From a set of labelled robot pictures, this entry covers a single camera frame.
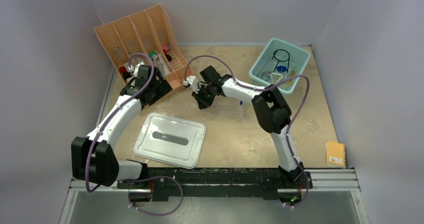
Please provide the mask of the clear test tube rack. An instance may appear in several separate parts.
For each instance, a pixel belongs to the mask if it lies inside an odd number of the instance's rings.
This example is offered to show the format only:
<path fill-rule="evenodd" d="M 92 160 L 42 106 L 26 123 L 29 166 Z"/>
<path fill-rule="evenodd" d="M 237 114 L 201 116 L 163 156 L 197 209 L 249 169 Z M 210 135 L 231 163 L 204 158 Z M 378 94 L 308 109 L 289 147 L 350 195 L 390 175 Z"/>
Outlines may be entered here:
<path fill-rule="evenodd" d="M 243 120 L 244 118 L 244 103 L 240 105 L 240 101 L 221 101 L 216 105 L 215 114 L 218 117 Z"/>

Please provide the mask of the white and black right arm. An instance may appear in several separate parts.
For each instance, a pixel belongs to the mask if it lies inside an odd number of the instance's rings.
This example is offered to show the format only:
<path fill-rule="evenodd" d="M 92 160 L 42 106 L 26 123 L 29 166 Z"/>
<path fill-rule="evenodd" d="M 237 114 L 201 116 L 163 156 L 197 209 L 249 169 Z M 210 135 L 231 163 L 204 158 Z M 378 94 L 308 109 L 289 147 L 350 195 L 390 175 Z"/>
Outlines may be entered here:
<path fill-rule="evenodd" d="M 192 96 L 199 109 L 209 108 L 216 96 L 238 99 L 252 104 L 260 127 L 270 134 L 279 159 L 280 180 L 288 188 L 300 182 L 303 166 L 298 157 L 289 131 L 292 111 L 277 89 L 263 90 L 259 86 L 234 79 L 232 75 L 220 75 L 213 66 L 200 72 L 203 81 L 188 76 L 183 85 L 191 87 Z"/>

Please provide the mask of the blue hexagonal plastic piece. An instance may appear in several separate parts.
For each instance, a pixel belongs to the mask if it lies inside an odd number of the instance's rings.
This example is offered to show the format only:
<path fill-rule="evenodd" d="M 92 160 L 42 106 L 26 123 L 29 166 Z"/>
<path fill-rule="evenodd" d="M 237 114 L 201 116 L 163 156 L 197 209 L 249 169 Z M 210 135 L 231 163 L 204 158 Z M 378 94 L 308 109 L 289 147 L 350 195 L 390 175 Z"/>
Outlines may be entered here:
<path fill-rule="evenodd" d="M 283 66 L 283 65 L 277 66 L 275 70 L 278 73 L 287 73 L 288 72 L 288 68 L 286 66 Z"/>

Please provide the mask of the white plastic bin lid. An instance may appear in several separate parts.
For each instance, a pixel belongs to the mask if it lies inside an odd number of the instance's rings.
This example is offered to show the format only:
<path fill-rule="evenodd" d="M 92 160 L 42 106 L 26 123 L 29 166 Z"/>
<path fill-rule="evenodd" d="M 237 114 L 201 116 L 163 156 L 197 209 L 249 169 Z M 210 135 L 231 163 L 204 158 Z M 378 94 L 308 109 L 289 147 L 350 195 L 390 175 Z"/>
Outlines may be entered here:
<path fill-rule="evenodd" d="M 133 152 L 139 157 L 193 169 L 206 132 L 202 123 L 152 112 L 145 119 Z"/>

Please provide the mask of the amber rubber tubing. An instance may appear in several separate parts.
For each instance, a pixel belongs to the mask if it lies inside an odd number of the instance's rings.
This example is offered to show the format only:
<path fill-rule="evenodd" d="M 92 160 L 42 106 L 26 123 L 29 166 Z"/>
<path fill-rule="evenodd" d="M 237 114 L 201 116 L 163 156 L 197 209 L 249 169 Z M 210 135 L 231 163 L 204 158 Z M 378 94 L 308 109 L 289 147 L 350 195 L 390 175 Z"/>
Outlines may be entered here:
<path fill-rule="evenodd" d="M 280 88 L 280 89 L 290 89 L 293 82 L 294 82 L 293 79 L 284 79 L 284 80 L 282 80 L 282 83 L 278 86 L 278 88 Z"/>

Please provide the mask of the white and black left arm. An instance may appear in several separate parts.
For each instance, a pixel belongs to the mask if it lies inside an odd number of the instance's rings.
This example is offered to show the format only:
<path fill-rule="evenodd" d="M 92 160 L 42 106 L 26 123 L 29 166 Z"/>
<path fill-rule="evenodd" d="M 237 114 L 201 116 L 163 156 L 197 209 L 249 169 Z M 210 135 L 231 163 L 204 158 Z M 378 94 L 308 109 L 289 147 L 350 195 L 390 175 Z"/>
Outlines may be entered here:
<path fill-rule="evenodd" d="M 122 88 L 113 109 L 84 137 L 71 143 L 72 176 L 87 184 L 109 187 L 116 181 L 129 180 L 138 189 L 149 183 L 146 163 L 118 160 L 114 149 L 130 122 L 146 106 L 152 106 L 172 91 L 160 70 L 139 65 L 135 76 Z"/>

